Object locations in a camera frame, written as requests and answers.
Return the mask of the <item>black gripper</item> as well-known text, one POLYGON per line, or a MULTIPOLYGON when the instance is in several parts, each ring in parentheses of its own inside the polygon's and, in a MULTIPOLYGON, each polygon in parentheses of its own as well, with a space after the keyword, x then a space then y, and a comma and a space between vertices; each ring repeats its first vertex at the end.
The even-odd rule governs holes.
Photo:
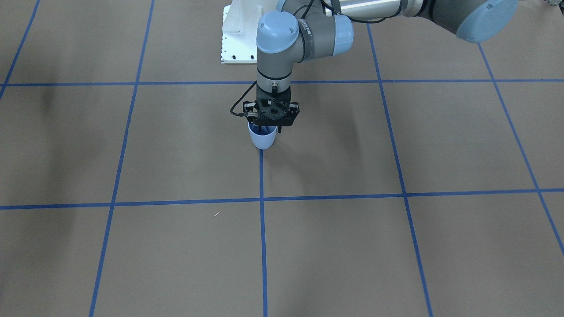
POLYGON ((258 88, 254 102, 243 103, 243 114, 257 126, 292 126, 300 113, 298 102, 291 101, 291 88, 283 92, 266 92, 258 88))

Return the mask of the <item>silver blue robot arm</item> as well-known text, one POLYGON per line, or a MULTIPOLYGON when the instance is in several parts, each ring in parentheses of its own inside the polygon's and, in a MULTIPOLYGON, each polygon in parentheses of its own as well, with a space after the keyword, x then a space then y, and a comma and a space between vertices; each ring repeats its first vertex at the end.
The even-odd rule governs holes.
POLYGON ((354 24, 425 18, 469 43, 495 36, 513 18, 516 0, 278 0, 256 23, 256 98, 242 104, 256 126, 291 126, 300 112, 291 101, 295 64, 348 52, 354 24))

